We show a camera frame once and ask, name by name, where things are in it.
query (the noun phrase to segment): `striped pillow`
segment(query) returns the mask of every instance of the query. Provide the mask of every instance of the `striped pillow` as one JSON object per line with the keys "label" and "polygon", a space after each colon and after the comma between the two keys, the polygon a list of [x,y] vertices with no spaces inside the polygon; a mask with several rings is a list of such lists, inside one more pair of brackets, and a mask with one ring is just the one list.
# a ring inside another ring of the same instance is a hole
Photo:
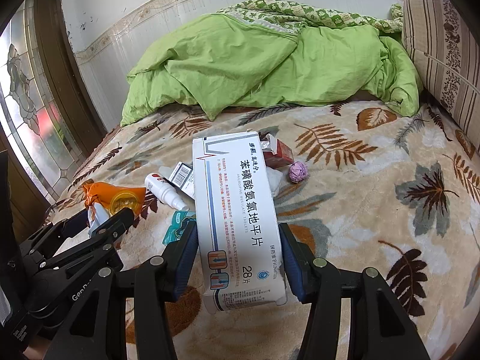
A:
{"label": "striped pillow", "polygon": [[449,0],[405,0],[402,42],[423,85],[480,147],[480,54]]}

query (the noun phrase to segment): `small red box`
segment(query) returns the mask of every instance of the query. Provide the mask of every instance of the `small red box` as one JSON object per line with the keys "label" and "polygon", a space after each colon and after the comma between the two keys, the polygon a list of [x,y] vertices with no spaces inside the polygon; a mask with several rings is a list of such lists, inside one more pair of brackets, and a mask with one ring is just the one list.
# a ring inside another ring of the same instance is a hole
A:
{"label": "small red box", "polygon": [[266,140],[260,142],[265,165],[277,169],[294,163],[292,149],[272,134],[267,134]]}

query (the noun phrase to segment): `green quilt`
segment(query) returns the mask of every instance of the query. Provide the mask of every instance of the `green quilt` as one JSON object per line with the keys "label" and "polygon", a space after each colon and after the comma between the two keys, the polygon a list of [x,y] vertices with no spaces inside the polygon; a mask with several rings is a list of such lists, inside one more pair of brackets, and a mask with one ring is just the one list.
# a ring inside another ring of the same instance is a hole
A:
{"label": "green quilt", "polygon": [[172,102],[200,104],[213,120],[230,105],[325,105],[360,89],[411,116],[422,84],[402,46],[383,36],[402,31],[400,6],[391,13],[377,20],[256,0],[201,16],[150,45],[130,71],[121,124]]}

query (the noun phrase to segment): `stained glass window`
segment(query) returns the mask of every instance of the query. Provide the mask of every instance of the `stained glass window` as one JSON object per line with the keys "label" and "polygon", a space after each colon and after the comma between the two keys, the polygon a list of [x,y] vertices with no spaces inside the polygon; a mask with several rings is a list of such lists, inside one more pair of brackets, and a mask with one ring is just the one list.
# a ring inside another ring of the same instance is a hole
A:
{"label": "stained glass window", "polygon": [[28,176],[53,204],[85,156],[45,78],[33,2],[22,3],[0,36],[0,124]]}

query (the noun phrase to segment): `white spray bottle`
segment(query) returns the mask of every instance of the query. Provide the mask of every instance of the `white spray bottle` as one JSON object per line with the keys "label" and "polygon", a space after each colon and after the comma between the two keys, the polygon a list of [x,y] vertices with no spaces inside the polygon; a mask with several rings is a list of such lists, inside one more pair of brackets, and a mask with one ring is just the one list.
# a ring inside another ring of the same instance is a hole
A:
{"label": "white spray bottle", "polygon": [[145,178],[145,186],[153,195],[157,196],[162,203],[168,204],[170,207],[179,211],[188,211],[190,209],[178,195],[175,187],[158,173],[150,173]]}

